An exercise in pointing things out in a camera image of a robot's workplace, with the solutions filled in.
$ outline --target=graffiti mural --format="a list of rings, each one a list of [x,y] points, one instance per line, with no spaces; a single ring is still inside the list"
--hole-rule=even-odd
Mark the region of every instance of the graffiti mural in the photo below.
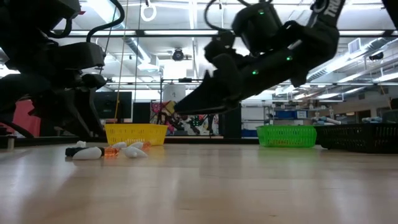
[[[218,135],[218,115],[180,116],[174,112],[176,102],[150,104],[150,122],[167,125],[169,136]]]

